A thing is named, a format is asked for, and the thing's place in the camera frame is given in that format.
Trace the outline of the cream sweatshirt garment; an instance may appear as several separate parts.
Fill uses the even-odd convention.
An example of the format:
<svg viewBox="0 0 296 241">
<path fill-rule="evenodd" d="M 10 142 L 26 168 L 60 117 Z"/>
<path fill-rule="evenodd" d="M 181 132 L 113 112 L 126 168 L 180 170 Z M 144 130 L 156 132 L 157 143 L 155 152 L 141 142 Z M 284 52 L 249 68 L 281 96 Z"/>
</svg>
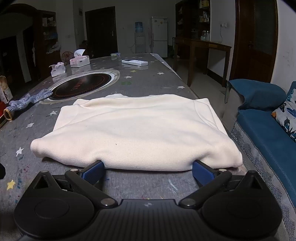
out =
<svg viewBox="0 0 296 241">
<path fill-rule="evenodd" d="M 31 143 L 38 158 L 86 167 L 188 171 L 199 160 L 214 169 L 237 168 L 241 152 L 208 99 L 174 94 L 78 99 L 61 108 L 52 132 Z"/>
</svg>

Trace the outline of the blue covered sofa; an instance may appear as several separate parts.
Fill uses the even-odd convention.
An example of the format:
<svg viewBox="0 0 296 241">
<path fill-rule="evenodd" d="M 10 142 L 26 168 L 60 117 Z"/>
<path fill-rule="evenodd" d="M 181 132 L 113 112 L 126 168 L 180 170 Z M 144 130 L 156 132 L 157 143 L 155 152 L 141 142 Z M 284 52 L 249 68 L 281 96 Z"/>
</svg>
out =
<svg viewBox="0 0 296 241">
<path fill-rule="evenodd" d="M 282 210 L 280 240 L 295 240 L 295 142 L 271 113 L 295 89 L 247 79 L 230 80 L 222 118 L 244 156 L 247 169 L 255 169 Z"/>
</svg>

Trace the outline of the round black induction cooktop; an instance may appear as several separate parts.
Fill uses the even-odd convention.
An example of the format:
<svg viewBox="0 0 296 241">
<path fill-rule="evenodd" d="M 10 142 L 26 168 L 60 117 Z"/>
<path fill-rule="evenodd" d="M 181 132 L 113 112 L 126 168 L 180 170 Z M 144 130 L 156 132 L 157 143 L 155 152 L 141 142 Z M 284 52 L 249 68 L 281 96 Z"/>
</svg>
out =
<svg viewBox="0 0 296 241">
<path fill-rule="evenodd" d="M 53 94 L 41 103 L 60 103 L 86 97 L 110 87 L 119 80 L 119 77 L 120 72 L 115 69 L 91 70 L 74 74 L 49 87 Z"/>
</svg>

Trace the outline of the butterfly print pillow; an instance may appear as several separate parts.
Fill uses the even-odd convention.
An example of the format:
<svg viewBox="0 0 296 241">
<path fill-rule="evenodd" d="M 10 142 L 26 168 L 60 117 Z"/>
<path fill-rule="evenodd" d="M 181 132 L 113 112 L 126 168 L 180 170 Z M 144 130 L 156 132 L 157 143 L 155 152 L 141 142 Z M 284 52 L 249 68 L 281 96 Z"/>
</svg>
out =
<svg viewBox="0 0 296 241">
<path fill-rule="evenodd" d="M 271 113 L 271 116 L 281 125 L 288 136 L 295 142 L 295 89 L 288 95 L 285 102 Z"/>
</svg>

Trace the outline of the small pink tissue pack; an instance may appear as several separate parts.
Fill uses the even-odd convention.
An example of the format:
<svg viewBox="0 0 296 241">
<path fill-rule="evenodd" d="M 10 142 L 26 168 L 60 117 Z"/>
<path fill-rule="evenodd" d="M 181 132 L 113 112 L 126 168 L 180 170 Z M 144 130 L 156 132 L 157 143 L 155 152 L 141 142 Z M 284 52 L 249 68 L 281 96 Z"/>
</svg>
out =
<svg viewBox="0 0 296 241">
<path fill-rule="evenodd" d="M 56 77 L 66 72 L 66 68 L 63 62 L 58 62 L 57 64 L 50 65 L 52 68 L 51 76 Z"/>
</svg>

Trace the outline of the pink tissue box large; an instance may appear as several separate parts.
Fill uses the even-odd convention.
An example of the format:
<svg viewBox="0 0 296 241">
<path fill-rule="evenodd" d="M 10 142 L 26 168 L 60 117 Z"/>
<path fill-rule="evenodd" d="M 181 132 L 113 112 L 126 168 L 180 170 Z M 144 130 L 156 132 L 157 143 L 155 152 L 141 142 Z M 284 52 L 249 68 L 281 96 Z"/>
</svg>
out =
<svg viewBox="0 0 296 241">
<path fill-rule="evenodd" d="M 90 64 L 88 55 L 83 55 L 85 49 L 78 49 L 74 52 L 74 58 L 70 59 L 71 68 L 80 68 Z"/>
</svg>

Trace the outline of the white paper bag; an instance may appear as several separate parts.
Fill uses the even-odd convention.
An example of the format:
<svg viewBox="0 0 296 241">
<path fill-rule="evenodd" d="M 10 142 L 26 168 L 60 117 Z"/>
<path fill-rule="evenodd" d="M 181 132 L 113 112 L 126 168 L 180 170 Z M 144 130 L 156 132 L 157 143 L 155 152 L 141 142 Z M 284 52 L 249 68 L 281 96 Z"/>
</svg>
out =
<svg viewBox="0 0 296 241">
<path fill-rule="evenodd" d="M 6 77 L 3 75 L 0 76 L 0 98 L 1 98 L 1 101 L 4 102 L 5 104 L 8 104 L 13 98 L 13 95 L 8 86 Z"/>
</svg>

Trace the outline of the floor fan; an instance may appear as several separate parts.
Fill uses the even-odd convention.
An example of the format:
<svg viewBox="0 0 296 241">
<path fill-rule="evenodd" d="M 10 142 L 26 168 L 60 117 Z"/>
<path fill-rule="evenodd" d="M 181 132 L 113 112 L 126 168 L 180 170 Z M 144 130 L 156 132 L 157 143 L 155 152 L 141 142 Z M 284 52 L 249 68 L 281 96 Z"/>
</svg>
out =
<svg viewBox="0 0 296 241">
<path fill-rule="evenodd" d="M 72 58 L 74 58 L 74 54 L 72 52 L 70 52 L 70 51 L 65 51 L 61 55 L 61 61 L 64 62 L 64 63 L 69 61 Z"/>
</svg>

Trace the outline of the small clear plastic item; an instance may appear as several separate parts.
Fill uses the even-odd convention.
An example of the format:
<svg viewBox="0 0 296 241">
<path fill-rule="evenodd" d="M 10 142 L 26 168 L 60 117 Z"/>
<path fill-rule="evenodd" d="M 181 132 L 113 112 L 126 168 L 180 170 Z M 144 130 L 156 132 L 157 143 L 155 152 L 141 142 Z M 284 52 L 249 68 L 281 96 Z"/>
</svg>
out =
<svg viewBox="0 0 296 241">
<path fill-rule="evenodd" d="M 111 57 L 120 57 L 120 56 L 121 56 L 121 54 L 119 52 L 111 54 Z"/>
</svg>

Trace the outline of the dark wooden display cabinet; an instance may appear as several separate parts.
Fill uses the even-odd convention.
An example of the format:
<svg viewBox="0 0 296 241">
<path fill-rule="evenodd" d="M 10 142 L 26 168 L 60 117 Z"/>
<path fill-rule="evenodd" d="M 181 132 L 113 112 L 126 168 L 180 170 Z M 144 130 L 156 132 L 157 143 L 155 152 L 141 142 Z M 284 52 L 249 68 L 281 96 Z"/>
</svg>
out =
<svg viewBox="0 0 296 241">
<path fill-rule="evenodd" d="M 59 60 L 54 11 L 24 3 L 1 6 L 1 75 L 9 84 L 41 81 Z"/>
</svg>

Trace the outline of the water dispenser with blue bottle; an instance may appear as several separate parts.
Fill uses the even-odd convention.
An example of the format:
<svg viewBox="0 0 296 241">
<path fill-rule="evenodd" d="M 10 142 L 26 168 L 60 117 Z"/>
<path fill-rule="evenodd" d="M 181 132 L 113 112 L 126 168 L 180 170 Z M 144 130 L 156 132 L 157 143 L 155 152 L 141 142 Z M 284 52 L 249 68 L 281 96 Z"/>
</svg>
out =
<svg viewBox="0 0 296 241">
<path fill-rule="evenodd" d="M 135 52 L 145 53 L 145 34 L 142 22 L 135 22 Z"/>
</svg>

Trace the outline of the dark wooden door right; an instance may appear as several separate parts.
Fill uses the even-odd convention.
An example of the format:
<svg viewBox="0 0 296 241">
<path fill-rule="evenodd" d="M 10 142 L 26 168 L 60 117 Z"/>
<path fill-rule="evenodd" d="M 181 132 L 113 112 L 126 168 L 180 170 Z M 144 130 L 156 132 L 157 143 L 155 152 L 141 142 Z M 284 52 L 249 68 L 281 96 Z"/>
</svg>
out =
<svg viewBox="0 0 296 241">
<path fill-rule="evenodd" d="M 278 47 L 276 1 L 235 2 L 235 40 L 230 80 L 271 82 Z"/>
</svg>

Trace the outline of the dark entrance door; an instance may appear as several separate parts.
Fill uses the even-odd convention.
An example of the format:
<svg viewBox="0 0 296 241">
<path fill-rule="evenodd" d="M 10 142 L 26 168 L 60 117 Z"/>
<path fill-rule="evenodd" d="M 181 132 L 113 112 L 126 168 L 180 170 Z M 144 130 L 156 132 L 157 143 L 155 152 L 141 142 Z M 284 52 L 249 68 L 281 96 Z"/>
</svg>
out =
<svg viewBox="0 0 296 241">
<path fill-rule="evenodd" d="M 115 6 L 85 12 L 86 36 L 94 58 L 118 52 Z"/>
</svg>

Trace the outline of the dark shelf with bottles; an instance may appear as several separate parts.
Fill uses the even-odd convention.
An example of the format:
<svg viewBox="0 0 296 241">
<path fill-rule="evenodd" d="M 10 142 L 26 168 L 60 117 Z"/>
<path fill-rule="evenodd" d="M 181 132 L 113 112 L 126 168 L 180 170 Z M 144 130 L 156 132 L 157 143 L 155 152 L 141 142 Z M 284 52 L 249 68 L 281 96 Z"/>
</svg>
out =
<svg viewBox="0 0 296 241">
<path fill-rule="evenodd" d="M 175 4 L 176 38 L 209 40 L 210 1 L 183 0 Z"/>
</svg>

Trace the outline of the white refrigerator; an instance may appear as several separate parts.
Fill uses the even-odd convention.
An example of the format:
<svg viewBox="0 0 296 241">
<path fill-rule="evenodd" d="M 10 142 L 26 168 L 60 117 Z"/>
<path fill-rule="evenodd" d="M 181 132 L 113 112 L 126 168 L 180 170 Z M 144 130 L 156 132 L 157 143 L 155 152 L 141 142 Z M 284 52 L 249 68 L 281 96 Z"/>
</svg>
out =
<svg viewBox="0 0 296 241">
<path fill-rule="evenodd" d="M 168 20 L 167 18 L 152 17 L 152 52 L 166 58 L 168 56 Z"/>
</svg>

